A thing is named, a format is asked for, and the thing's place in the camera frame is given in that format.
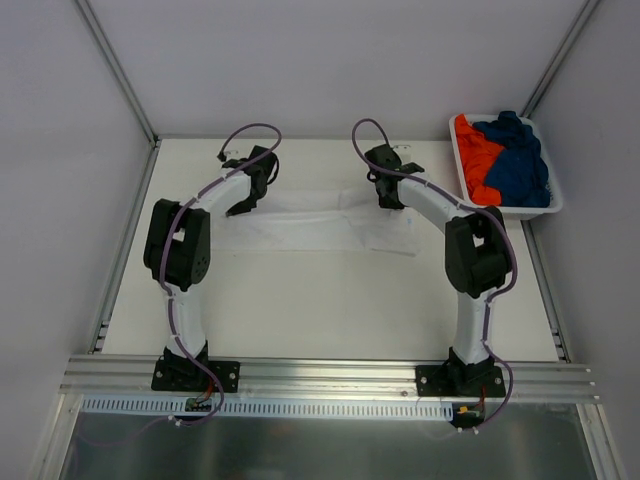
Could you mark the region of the white t shirt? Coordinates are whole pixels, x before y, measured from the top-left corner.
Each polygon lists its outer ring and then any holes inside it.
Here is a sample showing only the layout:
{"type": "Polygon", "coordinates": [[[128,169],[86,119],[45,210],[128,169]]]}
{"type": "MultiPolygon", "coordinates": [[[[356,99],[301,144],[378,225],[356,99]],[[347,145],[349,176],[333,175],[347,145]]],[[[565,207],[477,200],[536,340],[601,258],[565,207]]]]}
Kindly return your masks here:
{"type": "Polygon", "coordinates": [[[409,210],[383,209],[367,188],[275,191],[249,213],[212,223],[217,251],[420,251],[409,210]]]}

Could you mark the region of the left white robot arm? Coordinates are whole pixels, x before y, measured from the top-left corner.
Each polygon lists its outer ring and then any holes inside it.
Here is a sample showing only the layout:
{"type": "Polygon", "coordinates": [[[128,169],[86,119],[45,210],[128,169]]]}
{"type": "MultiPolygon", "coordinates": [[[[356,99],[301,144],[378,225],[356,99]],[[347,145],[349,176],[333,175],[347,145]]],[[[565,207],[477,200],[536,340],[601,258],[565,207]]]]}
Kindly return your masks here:
{"type": "Polygon", "coordinates": [[[180,359],[174,378],[188,390],[208,381],[207,340],[201,320],[198,285],[212,253],[212,221],[250,212],[279,173],[272,149],[254,146],[247,158],[220,156],[218,177],[184,203],[160,199],[153,206],[143,252],[144,266],[164,292],[170,336],[164,358],[180,359]]]}

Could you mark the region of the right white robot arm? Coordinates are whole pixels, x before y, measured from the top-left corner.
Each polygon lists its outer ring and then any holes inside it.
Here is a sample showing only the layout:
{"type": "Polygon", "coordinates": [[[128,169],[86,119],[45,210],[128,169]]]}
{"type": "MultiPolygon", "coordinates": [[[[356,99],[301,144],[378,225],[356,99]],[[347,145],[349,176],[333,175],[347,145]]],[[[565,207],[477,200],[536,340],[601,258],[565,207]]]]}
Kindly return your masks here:
{"type": "Polygon", "coordinates": [[[517,273],[513,247],[503,217],[494,207],[475,208],[429,181],[424,169],[404,164],[395,150],[381,144],[361,155],[369,166],[383,208],[411,208],[444,235],[445,273],[458,294],[457,327],[451,347],[459,364],[447,372],[449,387],[459,395],[480,388],[478,366],[490,358],[491,303],[513,286],[505,283],[517,273]]]}

